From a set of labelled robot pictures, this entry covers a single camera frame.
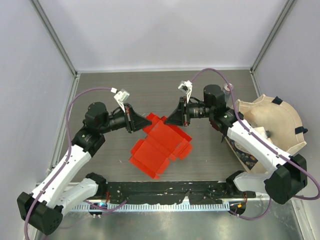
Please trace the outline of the red paper box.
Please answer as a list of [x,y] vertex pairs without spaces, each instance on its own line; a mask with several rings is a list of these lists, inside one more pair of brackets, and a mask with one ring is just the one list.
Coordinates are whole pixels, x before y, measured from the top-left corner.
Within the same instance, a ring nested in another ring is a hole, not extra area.
[[171,161],[183,160],[189,155],[193,149],[192,138],[178,126],[165,124],[166,116],[151,112],[146,118],[152,124],[142,129],[146,137],[132,147],[129,162],[157,180]]

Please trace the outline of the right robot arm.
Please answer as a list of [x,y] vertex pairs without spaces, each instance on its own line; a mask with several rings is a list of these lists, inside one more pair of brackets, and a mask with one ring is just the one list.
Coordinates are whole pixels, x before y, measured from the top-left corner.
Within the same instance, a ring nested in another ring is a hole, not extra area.
[[307,163],[300,154],[283,151],[263,138],[244,120],[240,112],[227,106],[221,87],[209,84],[203,88],[203,100],[191,96],[193,85],[182,81],[178,89],[177,108],[167,117],[165,124],[187,127],[191,119],[207,118],[211,126],[225,137],[244,147],[259,163],[265,173],[236,172],[226,184],[226,193],[233,198],[246,191],[267,194],[278,204],[285,204],[308,184]]

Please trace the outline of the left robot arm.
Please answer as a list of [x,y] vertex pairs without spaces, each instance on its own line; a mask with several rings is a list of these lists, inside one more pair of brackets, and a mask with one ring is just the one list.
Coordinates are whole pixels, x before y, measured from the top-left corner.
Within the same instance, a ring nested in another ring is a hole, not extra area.
[[94,172],[87,174],[75,187],[69,190],[66,187],[105,143],[106,133],[122,128],[133,133],[151,124],[151,120],[136,113],[128,103],[112,113],[102,102],[90,104],[83,127],[75,134],[58,165],[31,193],[22,192],[18,196],[17,205],[25,227],[31,225],[48,236],[59,227],[64,215],[80,202],[91,197],[102,199],[108,184],[103,176]]

